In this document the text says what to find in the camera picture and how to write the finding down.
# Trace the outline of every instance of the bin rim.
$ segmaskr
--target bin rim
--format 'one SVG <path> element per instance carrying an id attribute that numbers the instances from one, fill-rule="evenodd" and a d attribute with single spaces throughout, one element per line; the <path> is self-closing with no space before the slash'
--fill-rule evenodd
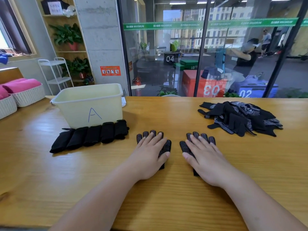
<path id="1" fill-rule="evenodd" d="M 77 87 L 68 87 L 68 88 L 65 88 L 63 90 L 61 90 L 57 95 L 56 97 L 54 97 L 50 102 L 54 105 L 56 104 L 64 104 L 64 103 L 68 103 L 68 102 L 80 102 L 80 101 L 90 101 L 90 100 L 98 100 L 98 99 L 106 99 L 106 98 L 113 98 L 113 97 L 118 97 L 118 96 L 122 96 L 123 95 L 123 90 L 122 90 L 122 86 L 121 84 L 119 83 L 105 83 L 105 84 L 117 84 L 119 86 L 119 89 L 120 89 L 120 93 L 117 94 L 117 95 L 111 95 L 111 96 L 106 96 L 106 97 L 96 97 L 96 98 L 89 98 L 89 99 L 82 99 L 82 100 L 69 100 L 69 101 L 55 101 L 56 98 L 65 90 L 65 89 L 73 89 L 73 88 L 77 88 Z"/>

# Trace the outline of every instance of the red flower pot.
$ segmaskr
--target red flower pot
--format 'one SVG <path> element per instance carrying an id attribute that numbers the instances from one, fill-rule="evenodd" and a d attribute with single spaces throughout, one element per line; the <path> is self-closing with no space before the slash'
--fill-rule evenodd
<path id="1" fill-rule="evenodd" d="M 80 77 L 81 79 L 85 79 L 85 78 L 87 77 L 87 73 L 86 73 L 86 72 L 80 72 L 80 73 L 79 73 L 79 77 Z"/>
<path id="2" fill-rule="evenodd" d="M 70 47 L 70 49 L 72 51 L 77 51 L 78 50 L 78 43 L 77 42 L 74 42 L 73 44 L 68 43 L 68 46 Z"/>

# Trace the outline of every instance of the blue box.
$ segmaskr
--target blue box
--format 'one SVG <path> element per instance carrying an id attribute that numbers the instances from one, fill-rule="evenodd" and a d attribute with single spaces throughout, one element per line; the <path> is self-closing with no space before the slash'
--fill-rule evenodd
<path id="1" fill-rule="evenodd" d="M 234 82 L 230 89 L 235 93 L 245 98 L 262 98 L 268 81 L 258 80 L 257 78 L 246 78 L 243 82 Z M 274 84 L 272 90 L 269 93 L 269 98 L 274 98 L 278 91 L 278 85 Z"/>

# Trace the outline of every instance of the cream plastic container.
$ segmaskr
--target cream plastic container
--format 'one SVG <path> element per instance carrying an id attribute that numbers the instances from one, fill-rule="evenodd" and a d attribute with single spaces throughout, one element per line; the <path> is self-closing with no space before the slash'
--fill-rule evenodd
<path id="1" fill-rule="evenodd" d="M 120 84 L 98 84 L 63 89 L 52 99 L 71 128 L 101 125 L 123 119 Z"/>

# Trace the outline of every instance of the pink towel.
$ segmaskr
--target pink towel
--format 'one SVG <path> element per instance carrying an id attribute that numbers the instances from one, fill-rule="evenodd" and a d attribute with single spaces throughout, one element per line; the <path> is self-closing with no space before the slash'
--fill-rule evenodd
<path id="1" fill-rule="evenodd" d="M 40 86 L 41 83 L 34 78 L 26 79 L 20 82 L 8 82 L 2 85 L 8 93 L 18 93 Z"/>
<path id="2" fill-rule="evenodd" d="M 0 86 L 0 100 L 8 96 L 9 96 L 8 92 L 2 86 Z"/>
<path id="3" fill-rule="evenodd" d="M 9 81 L 9 82 L 7 82 L 7 83 L 5 83 L 5 84 L 8 84 L 8 83 L 14 83 L 14 82 L 21 82 L 21 81 L 25 81 L 25 80 L 27 80 L 27 79 L 26 79 L 26 78 L 18 78 L 18 79 L 15 79 L 15 80 Z"/>

